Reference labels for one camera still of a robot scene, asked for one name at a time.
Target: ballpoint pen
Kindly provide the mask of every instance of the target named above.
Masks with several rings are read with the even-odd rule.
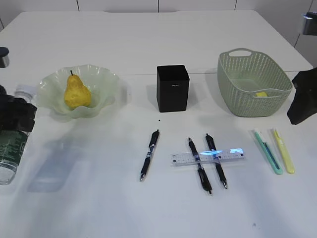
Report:
[[[292,162],[291,156],[288,153],[288,150],[286,148],[285,142],[283,138],[281,137],[281,134],[277,131],[276,128],[273,129],[273,134],[276,140],[276,143],[278,145],[279,151],[281,152],[286,170],[290,173],[293,174],[295,173],[295,167]]]
[[[274,172],[277,175],[283,174],[283,169],[282,169],[281,165],[279,165],[278,161],[274,158],[273,153],[272,153],[271,149],[269,148],[269,146],[266,142],[266,139],[264,138],[262,133],[259,130],[255,129],[254,135],[255,135],[256,139],[258,140],[259,144],[261,145],[261,147],[262,147],[269,163],[271,164]]]
[[[199,158],[199,154],[196,150],[196,147],[194,145],[194,142],[192,141],[191,138],[188,137],[188,141],[189,141],[189,147],[192,151],[192,154],[195,158],[195,161],[198,162],[200,161],[200,158]],[[198,166],[198,169],[197,169],[197,172],[198,172],[198,175],[199,175],[199,178],[200,178],[200,182],[202,183],[202,187],[205,191],[209,192],[209,194],[211,194],[211,191],[212,191],[212,187],[211,187],[211,184],[208,180],[208,177],[206,175],[206,172],[204,170],[204,168],[202,167],[201,163],[197,163],[197,166]]]
[[[141,170],[140,181],[142,181],[144,179],[144,176],[147,174],[147,171],[151,162],[151,157],[152,157],[155,145],[157,144],[158,138],[159,138],[159,130],[152,133],[152,137],[149,144],[149,151],[144,160],[144,164]]]
[[[207,144],[208,144],[210,151],[216,150],[216,146],[214,145],[213,138],[208,134],[206,135],[206,141],[207,141]],[[227,189],[227,179],[226,179],[226,176],[224,175],[224,172],[222,170],[222,166],[221,166],[221,163],[219,161],[219,158],[215,155],[213,156],[213,158],[216,161],[215,167],[216,167],[219,179],[222,182],[224,188]]]

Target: pear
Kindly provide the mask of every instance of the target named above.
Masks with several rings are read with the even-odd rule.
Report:
[[[67,80],[67,88],[64,94],[66,105],[75,109],[79,106],[88,107],[91,104],[91,92],[85,87],[80,77],[70,71],[71,76]]]

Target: plastic basket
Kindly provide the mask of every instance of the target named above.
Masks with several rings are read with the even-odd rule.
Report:
[[[247,51],[250,55],[231,56],[234,51]],[[245,48],[220,54],[218,84],[230,111],[240,117],[274,114],[292,90],[290,79],[271,57]]]

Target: clear plastic ruler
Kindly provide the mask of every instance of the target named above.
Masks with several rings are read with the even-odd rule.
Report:
[[[192,153],[173,154],[172,163],[174,166],[187,166],[201,164],[212,164],[216,162],[230,162],[245,159],[244,152],[241,148],[228,150],[213,150],[199,153],[200,161],[195,161]]]

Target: wavy glass bowl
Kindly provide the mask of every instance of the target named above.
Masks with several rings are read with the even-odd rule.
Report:
[[[69,108],[64,102],[64,93],[70,71],[77,74],[92,94],[89,107]],[[37,106],[54,110],[58,115],[71,118],[89,118],[114,102],[119,78],[107,68],[90,64],[65,67],[45,77],[37,87]]]

